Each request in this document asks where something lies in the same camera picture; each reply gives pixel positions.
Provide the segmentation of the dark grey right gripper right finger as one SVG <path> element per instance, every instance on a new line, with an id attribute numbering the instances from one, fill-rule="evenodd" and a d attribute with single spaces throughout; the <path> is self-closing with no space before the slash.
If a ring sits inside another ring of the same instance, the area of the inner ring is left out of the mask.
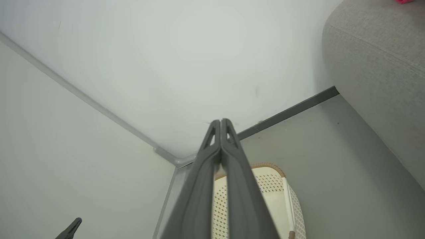
<path id="1" fill-rule="evenodd" d="M 229 119 L 221 120 L 222 165 L 227 174 L 231 239 L 278 239 L 279 234 Z"/>

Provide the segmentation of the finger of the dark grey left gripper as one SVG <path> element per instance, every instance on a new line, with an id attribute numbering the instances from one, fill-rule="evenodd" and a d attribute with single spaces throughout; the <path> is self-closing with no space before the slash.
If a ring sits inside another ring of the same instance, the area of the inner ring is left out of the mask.
<path id="1" fill-rule="evenodd" d="M 76 230 L 80 226 L 82 218 L 76 218 L 64 231 L 62 231 L 55 239 L 73 239 Z"/>

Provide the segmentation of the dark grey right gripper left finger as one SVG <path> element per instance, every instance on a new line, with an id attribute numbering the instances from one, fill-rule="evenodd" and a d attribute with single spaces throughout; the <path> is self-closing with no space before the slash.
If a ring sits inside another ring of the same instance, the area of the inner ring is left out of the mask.
<path id="1" fill-rule="evenodd" d="M 206 132 L 161 238 L 211 238 L 214 176 L 220 161 L 220 121 L 214 120 Z"/>

